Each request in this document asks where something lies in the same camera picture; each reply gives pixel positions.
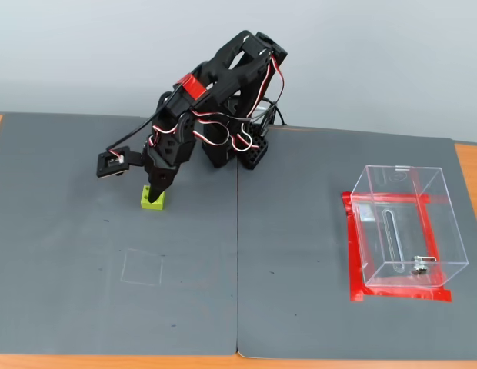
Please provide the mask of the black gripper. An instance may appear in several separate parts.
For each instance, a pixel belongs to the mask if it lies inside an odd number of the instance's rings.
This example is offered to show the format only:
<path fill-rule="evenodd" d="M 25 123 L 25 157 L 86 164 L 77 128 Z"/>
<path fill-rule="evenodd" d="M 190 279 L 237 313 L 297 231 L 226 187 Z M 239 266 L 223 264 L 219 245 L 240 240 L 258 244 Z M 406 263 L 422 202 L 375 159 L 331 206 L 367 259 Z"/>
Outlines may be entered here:
<path fill-rule="evenodd" d="M 143 161 L 148 173 L 148 201 L 154 203 L 172 185 L 178 167 L 191 157 L 195 147 L 195 119 L 191 114 L 181 114 L 177 118 L 158 114 L 150 125 Z"/>

